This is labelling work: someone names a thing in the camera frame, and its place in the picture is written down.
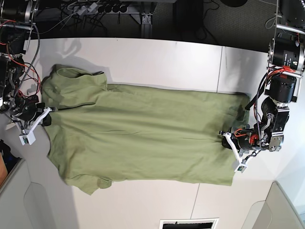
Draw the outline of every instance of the floor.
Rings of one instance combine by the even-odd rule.
[[[270,3],[276,3],[276,0],[266,0]],[[204,4],[204,11],[215,9],[214,3]],[[275,6],[260,2],[259,0],[248,0],[248,2],[239,7],[231,8],[215,0],[220,5],[217,10],[209,10],[204,24],[206,28],[218,40],[219,45],[229,46],[241,49],[248,49],[260,52],[268,51],[268,44],[274,36],[273,29],[266,29],[265,22],[274,16]],[[153,39],[185,41],[196,43],[215,44],[214,39],[208,35],[206,39],[200,39],[195,36],[192,27],[199,23],[187,17],[187,24],[182,29],[177,29],[177,21],[174,14],[175,5],[170,3],[158,3],[153,18]],[[179,13],[177,18],[183,18],[184,14]],[[106,14],[102,20],[104,26],[108,29],[105,34],[103,28],[92,30],[91,24],[80,23],[78,27],[56,27],[53,32],[42,35],[42,38],[62,38],[62,37],[121,37],[121,38],[140,38],[140,26],[129,15],[121,15],[118,22],[118,15]],[[40,32],[47,31],[54,26],[54,22],[38,22]]]

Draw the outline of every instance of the cable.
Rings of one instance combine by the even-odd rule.
[[[42,94],[42,88],[41,88],[41,79],[40,79],[40,76],[38,75],[38,73],[37,73],[37,71],[36,71],[36,69],[35,69],[35,67],[34,66],[32,66],[32,68],[34,69],[34,71],[35,71],[35,73],[36,73],[36,75],[37,75],[37,79],[35,79],[35,78],[33,78],[33,77],[30,77],[29,79],[26,79],[26,80],[30,80],[30,79],[33,79],[34,81],[36,81],[37,82],[37,89],[36,89],[36,94],[40,91],[41,92],[41,94]]]
[[[72,5],[74,5],[75,3],[78,3],[78,2],[79,2],[79,0],[77,0],[77,1],[75,1],[75,2],[72,2],[70,5],[67,6],[67,10],[73,12],[74,9],[71,10],[71,9],[69,9],[69,7],[72,6]]]
[[[15,122],[15,120],[12,119],[9,115],[5,114],[5,116],[7,116],[12,122]]]
[[[271,22],[272,20],[273,20],[272,25],[271,25],[271,26],[268,26],[268,23]],[[268,20],[266,21],[266,23],[265,23],[265,28],[268,29],[268,30],[269,30],[269,29],[272,29],[272,28],[275,26],[275,21],[276,21],[276,16],[274,16],[274,17],[268,19]]]
[[[247,134],[243,134],[243,135],[242,134],[238,134],[238,132],[241,131],[241,130],[244,130],[244,129],[237,129],[237,130],[235,130],[234,136],[235,137],[247,136]]]
[[[204,12],[204,14],[203,14],[203,19],[202,19],[202,29],[203,29],[203,32],[204,32],[204,38],[198,38],[198,36],[197,36],[197,38],[199,39],[199,40],[205,40],[206,38],[207,38],[207,34],[209,34],[213,39],[214,39],[214,41],[215,41],[215,43],[218,45],[219,44],[219,42],[218,42],[218,40],[214,37],[214,35],[206,28],[206,26],[205,26],[205,24],[204,24],[204,19],[205,19],[205,17],[206,17],[206,15],[207,15],[207,12],[209,11],[209,10],[217,10],[217,9],[219,9],[220,8],[220,5],[217,3],[217,2],[215,2],[214,0],[211,0],[211,1],[209,1],[209,2],[203,2],[203,4],[208,4],[208,3],[214,3],[214,4],[216,4],[217,5],[217,7],[216,8],[208,8],[205,12]]]
[[[260,91],[261,91],[261,87],[263,86],[263,83],[265,81],[267,77],[267,74],[265,74],[261,80],[261,82],[259,83],[259,86],[258,86],[258,90],[257,90],[257,94],[256,94],[256,97],[255,97],[255,118],[256,118],[256,123],[257,123],[257,131],[258,131],[258,136],[259,136],[259,142],[260,142],[260,147],[261,147],[261,130],[260,130],[260,126],[259,126],[259,119],[258,119],[258,98],[260,96]]]
[[[37,33],[37,39],[38,39],[37,50],[36,50],[36,53],[35,53],[35,55],[34,55],[34,58],[33,58],[32,62],[30,63],[30,66],[29,66],[29,68],[27,69],[27,71],[26,71],[26,73],[25,73],[23,79],[20,81],[20,84],[19,84],[19,86],[18,86],[18,89],[15,91],[15,94],[14,94],[14,97],[13,97],[13,100],[12,100],[12,103],[11,103],[10,105],[12,105],[12,104],[15,102],[15,98],[16,98],[16,96],[17,96],[17,93],[18,93],[18,91],[20,90],[20,88],[21,88],[21,86],[22,86],[22,84],[23,84],[25,78],[26,78],[27,75],[29,74],[29,71],[30,71],[30,69],[32,68],[32,66],[34,65],[34,62],[35,62],[35,60],[36,60],[36,58],[37,58],[37,56],[38,56],[38,52],[39,52],[39,48],[40,48],[40,34],[39,34],[39,31],[38,31],[37,26],[36,26],[36,25],[33,25],[33,26],[34,26],[34,28],[35,28],[35,30],[36,30],[36,33]]]
[[[56,26],[58,26],[59,24],[61,24],[64,20],[66,20],[67,18],[70,18],[71,16],[73,16],[74,14],[76,14],[77,12],[70,14],[68,17],[65,17],[64,19],[62,19],[60,22],[58,22],[55,26],[53,26],[52,28],[50,28],[48,31],[42,32],[40,34],[45,34],[47,32],[50,32],[52,29],[54,29]]]
[[[10,59],[11,61],[13,61],[14,63],[16,63],[16,64],[18,64],[18,65],[20,65],[20,66],[29,68],[29,66],[26,66],[26,65],[24,65],[24,64],[22,64],[22,63],[19,63],[19,62],[15,61],[15,60],[10,56],[10,55],[14,55],[14,54],[10,54],[9,49],[8,49],[8,45],[7,45],[7,53],[8,53],[9,59]]]
[[[61,27],[60,30],[62,30],[63,27],[65,27],[65,25],[68,23],[68,21],[71,19],[72,16],[73,16],[73,14],[71,14],[71,15],[69,16],[69,18],[66,20],[66,22],[64,23],[64,25]]]
[[[259,150],[258,152],[253,152],[251,155],[248,155],[244,160],[245,162],[250,158],[250,157],[256,157],[262,150]]]
[[[270,5],[276,6],[276,4],[271,3],[271,2],[267,2],[267,1],[263,1],[263,0],[259,0],[259,1],[262,2],[262,3],[267,3],[267,4],[270,4]]]
[[[108,29],[103,25],[103,23],[101,22],[101,19],[106,15],[106,12],[102,13],[101,17],[99,19],[96,19],[96,17],[98,16],[99,14],[95,15],[93,18],[90,18],[90,23],[93,25],[91,31],[93,32],[95,30],[95,28],[98,26],[98,27],[101,27],[104,29],[104,32],[105,32],[105,35],[108,37]]]

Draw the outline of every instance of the red wire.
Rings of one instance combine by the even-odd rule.
[[[237,135],[237,132],[240,131],[240,130],[242,130],[242,129],[235,130],[235,132],[234,132],[235,137],[246,136],[246,134],[244,134],[244,135]]]
[[[16,22],[16,21],[13,21],[13,20],[7,20],[7,21],[5,21],[4,23],[2,23],[1,25],[0,25],[0,29],[2,28],[2,26],[5,24],[5,23],[7,23],[7,22]]]
[[[29,68],[27,65],[15,61],[15,60],[10,56],[9,45],[8,45],[8,44],[6,45],[6,50],[7,50],[8,56],[9,56],[9,58],[10,58],[11,61],[13,61],[14,63],[16,63],[16,64],[18,64],[18,65],[21,65],[21,66],[23,66],[23,67]],[[40,86],[41,86],[40,76],[37,74],[38,80],[36,80],[36,79],[34,79],[34,78],[32,78],[32,77],[30,77],[30,78],[37,82],[37,87],[38,87],[37,93],[38,93],[38,92],[40,91]]]

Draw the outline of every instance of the table surface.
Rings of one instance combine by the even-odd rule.
[[[31,41],[25,61],[31,62],[36,47],[37,41]],[[42,40],[35,62],[37,71],[41,77],[46,77],[55,64],[89,72],[104,71],[108,83],[251,95],[256,93],[266,72],[267,53],[144,39]],[[34,86],[26,81],[22,90],[26,93]],[[11,137],[7,140],[14,144],[15,151],[26,158],[31,180],[46,188],[59,228],[86,228],[90,223],[99,223],[101,215],[108,218],[102,225],[110,228],[133,227],[132,222],[139,220],[136,228],[145,226],[153,229],[157,228],[160,219],[190,217],[220,217],[217,229],[241,228],[251,205],[265,200],[274,179],[282,176],[281,184],[287,187],[286,192],[292,197],[296,193],[294,189],[289,189],[291,184],[303,183],[303,177],[295,178],[289,174],[302,169],[305,164],[305,157],[295,161],[305,143],[302,135],[305,126],[304,94],[303,84],[299,102],[290,105],[291,118],[285,128],[282,150],[261,153],[250,161],[243,174],[235,174],[231,187],[173,181],[128,181],[114,183],[110,189],[99,190],[89,197],[61,182],[56,168],[46,158],[50,143],[42,128],[35,131],[37,141],[32,146],[16,144],[19,134],[16,130],[7,131],[6,136],[16,136],[16,139]],[[252,113],[250,122],[254,122]],[[283,174],[284,168],[288,168],[287,175]],[[142,209],[149,209],[149,214],[144,214]],[[73,225],[73,220],[67,222],[65,214],[67,218],[74,217],[77,225]]]

